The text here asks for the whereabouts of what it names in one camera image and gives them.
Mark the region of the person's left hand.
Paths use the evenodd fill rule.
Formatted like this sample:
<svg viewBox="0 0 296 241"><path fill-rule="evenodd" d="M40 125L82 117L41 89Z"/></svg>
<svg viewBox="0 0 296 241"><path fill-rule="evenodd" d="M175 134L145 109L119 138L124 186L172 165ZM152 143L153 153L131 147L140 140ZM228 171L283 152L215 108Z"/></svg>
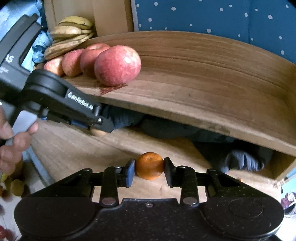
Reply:
<svg viewBox="0 0 296 241"><path fill-rule="evenodd" d="M7 175L14 173L17 163L22 159L22 152L31 144L32 135L38 130L35 122L26 132L13 134L11 125L6 120L5 112L1 108L1 140L12 140L11 145L1 146L1 171Z"/></svg>

